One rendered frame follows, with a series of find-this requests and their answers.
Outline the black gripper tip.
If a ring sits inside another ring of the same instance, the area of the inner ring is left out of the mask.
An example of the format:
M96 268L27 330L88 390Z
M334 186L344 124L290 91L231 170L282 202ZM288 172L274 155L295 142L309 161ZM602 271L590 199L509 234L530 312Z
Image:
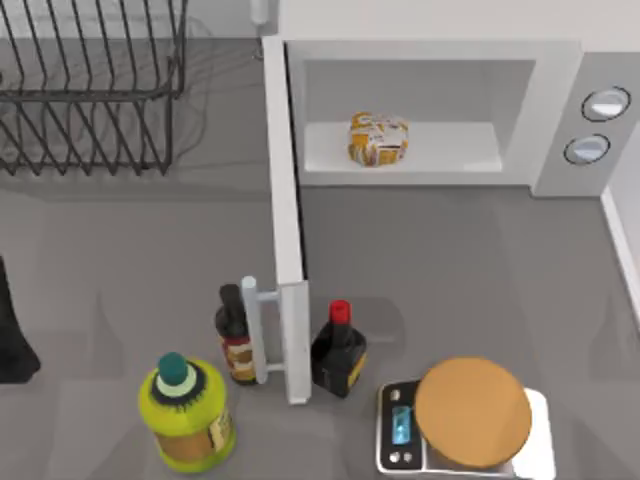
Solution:
M40 359L19 325L0 256L0 384L26 384L40 368Z

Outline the yellow-green bottle with teal cap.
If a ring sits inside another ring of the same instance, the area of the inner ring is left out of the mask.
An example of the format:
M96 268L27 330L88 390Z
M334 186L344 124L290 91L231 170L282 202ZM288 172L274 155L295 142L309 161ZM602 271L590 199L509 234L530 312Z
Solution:
M138 410L165 464L186 474L224 462L236 444L228 392L211 364L177 352L162 355L138 391Z

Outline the white microwave door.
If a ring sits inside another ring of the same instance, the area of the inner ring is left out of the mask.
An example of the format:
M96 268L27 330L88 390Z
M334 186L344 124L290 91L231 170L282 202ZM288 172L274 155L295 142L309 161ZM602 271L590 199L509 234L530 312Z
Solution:
M285 44L261 41L268 126L273 244L287 400L306 404L312 392L309 285L304 271Z

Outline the round orange-brown bread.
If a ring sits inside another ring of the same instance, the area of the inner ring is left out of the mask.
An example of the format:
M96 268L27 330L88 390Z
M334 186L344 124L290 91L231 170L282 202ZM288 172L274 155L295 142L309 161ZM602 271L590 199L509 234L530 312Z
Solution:
M474 469L511 460L533 423L521 382L484 357L451 357L431 367L418 384L414 414L432 449Z

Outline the large microwave knob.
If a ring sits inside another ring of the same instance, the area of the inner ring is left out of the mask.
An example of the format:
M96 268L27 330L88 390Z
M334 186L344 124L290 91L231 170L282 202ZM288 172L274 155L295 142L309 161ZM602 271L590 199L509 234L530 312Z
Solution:
M613 86L594 91L582 102L582 116L593 123L603 123L623 115L631 105L631 94L624 88Z

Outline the silver kitchen scale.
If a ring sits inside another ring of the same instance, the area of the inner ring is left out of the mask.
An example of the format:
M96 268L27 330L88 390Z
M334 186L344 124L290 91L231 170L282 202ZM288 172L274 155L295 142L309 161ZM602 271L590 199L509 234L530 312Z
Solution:
M525 390L532 428L522 449L509 462L474 470L448 464L422 437L414 413L418 380L388 383L377 393L375 463L390 480L557 480L547 400Z

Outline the small microwave knob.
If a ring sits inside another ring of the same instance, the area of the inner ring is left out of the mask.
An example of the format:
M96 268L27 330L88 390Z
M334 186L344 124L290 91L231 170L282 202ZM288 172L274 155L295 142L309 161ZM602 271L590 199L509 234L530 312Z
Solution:
M601 134L572 139L564 148L565 160L573 165L590 165L603 159L610 149L609 139Z

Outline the dark bottle with black cap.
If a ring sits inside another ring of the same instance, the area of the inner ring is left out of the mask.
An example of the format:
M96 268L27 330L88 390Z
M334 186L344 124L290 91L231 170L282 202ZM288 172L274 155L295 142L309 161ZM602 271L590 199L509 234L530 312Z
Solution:
M237 284L219 288L221 306L214 322L231 378L241 385L257 383L246 311Z

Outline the pale microwave oven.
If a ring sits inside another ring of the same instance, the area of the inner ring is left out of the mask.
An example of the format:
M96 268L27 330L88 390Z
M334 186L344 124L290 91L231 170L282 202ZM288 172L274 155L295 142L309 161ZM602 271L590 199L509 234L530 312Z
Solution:
M640 0L280 0L296 176L305 186L517 185L596 197L640 123ZM594 91L632 97L620 117L581 113ZM409 123L405 157L367 168L347 152L357 112ZM573 165L574 138L606 156Z

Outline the yellow and white bread bag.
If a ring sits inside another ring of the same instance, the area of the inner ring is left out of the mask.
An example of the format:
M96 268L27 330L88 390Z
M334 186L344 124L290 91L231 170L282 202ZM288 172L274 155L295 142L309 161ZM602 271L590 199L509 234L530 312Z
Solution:
M397 116L357 112L351 118L347 152L351 161L367 168L401 161L409 143L409 123Z

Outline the dark bottle with red cap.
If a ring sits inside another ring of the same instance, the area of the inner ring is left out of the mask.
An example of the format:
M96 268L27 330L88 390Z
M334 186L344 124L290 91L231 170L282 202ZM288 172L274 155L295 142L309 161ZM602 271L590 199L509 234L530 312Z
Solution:
M329 305L329 319L311 345L311 376L315 385L346 398L367 360L367 340L352 325L346 300Z

